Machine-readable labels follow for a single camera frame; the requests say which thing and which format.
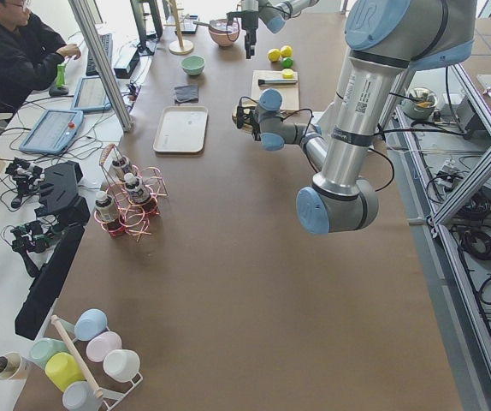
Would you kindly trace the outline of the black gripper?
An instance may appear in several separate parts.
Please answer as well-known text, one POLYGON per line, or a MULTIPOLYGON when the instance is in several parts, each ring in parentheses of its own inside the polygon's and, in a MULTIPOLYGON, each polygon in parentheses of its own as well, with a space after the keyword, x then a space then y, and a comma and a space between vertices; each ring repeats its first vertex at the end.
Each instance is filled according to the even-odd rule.
POLYGON ((228 25, 235 19, 241 19, 241 28, 245 31, 245 58, 255 56, 257 44, 258 12, 256 10, 241 10, 227 13, 228 25))
POLYGON ((257 101, 242 96, 235 110, 235 124, 238 129, 247 129, 254 140, 259 140, 259 123, 257 119, 257 101))

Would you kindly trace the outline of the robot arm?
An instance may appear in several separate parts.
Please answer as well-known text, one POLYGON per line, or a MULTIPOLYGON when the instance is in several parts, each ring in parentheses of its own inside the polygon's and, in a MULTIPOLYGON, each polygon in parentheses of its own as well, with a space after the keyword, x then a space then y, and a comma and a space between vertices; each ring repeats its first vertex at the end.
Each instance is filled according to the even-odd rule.
POLYGON ((267 151, 298 145, 315 169, 296 208, 312 234, 352 231, 378 213, 375 189, 360 176, 396 79, 406 71, 443 68, 472 50, 476 4, 472 1, 359 1, 347 17, 348 47, 334 101, 318 123, 290 123, 274 88, 257 103, 236 110, 238 126, 250 124, 267 151))
POLYGON ((271 1, 240 1, 240 6, 227 13, 227 23, 240 20, 240 27, 245 32, 245 58, 255 56, 257 30, 262 22, 270 32, 278 33, 286 21, 298 16, 304 9, 314 7, 318 0, 292 0, 272 3, 271 1))

